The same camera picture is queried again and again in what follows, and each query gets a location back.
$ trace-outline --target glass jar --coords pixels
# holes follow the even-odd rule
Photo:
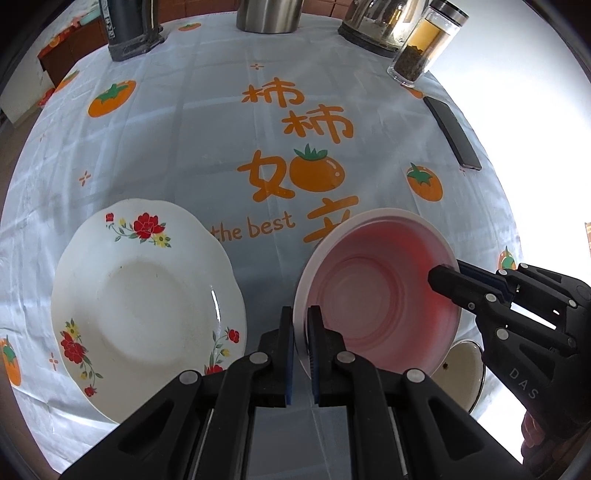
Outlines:
[[[366,50],[394,58],[427,5],[428,0],[353,0],[339,33]]]
[[[389,75],[406,87],[414,87],[466,20],[468,16],[455,5],[433,0],[388,67]]]

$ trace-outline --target table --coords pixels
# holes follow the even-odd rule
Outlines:
[[[0,336],[18,361],[18,404],[58,472],[115,425],[61,364],[53,275],[76,229],[119,200],[174,202],[217,237],[245,298],[247,353],[293,303],[315,244],[356,213],[418,213],[487,270],[507,252],[521,259],[495,171],[444,89],[430,75],[415,91],[398,86],[387,59],[337,35],[339,22],[303,15],[292,35],[244,33],[234,13],[170,22],[146,55],[114,63],[103,47],[80,60],[46,105],[0,223]],[[482,171],[459,167],[421,92],[452,106]],[[311,155],[326,155],[319,171],[307,170]],[[412,181],[421,171],[427,188]],[[457,338],[481,343],[471,314]],[[293,405],[257,414],[250,477],[350,478],[343,409],[315,408],[294,367]]]

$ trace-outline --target silver lid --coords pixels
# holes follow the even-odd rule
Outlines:
[[[468,15],[446,0],[433,0],[430,6],[459,26],[462,26],[468,20]]]

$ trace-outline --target smartphone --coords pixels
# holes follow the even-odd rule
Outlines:
[[[457,121],[449,105],[435,98],[425,97],[423,99],[429,110],[437,120],[437,124],[447,138],[457,162],[464,168],[472,170],[482,170],[482,165],[478,160],[476,152],[472,148],[468,137],[464,133],[462,126]]]

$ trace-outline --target round table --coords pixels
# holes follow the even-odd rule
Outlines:
[[[115,425],[62,364],[54,272],[76,229],[119,200],[174,202],[221,242],[245,299],[247,353],[293,304],[314,246],[357,213],[418,213],[459,259],[490,271],[521,259],[495,171],[444,89],[430,75],[416,90],[398,86],[388,60],[340,37],[339,23],[303,15],[294,34],[257,35],[239,31],[234,13],[171,22],[143,56],[88,55],[51,97],[2,214],[0,335],[16,354],[18,404],[58,472]],[[482,171],[459,167],[423,94],[451,105]],[[481,342],[466,312],[461,338]],[[349,478],[348,450],[343,409],[313,405],[296,361],[293,405],[257,414],[250,477]]]

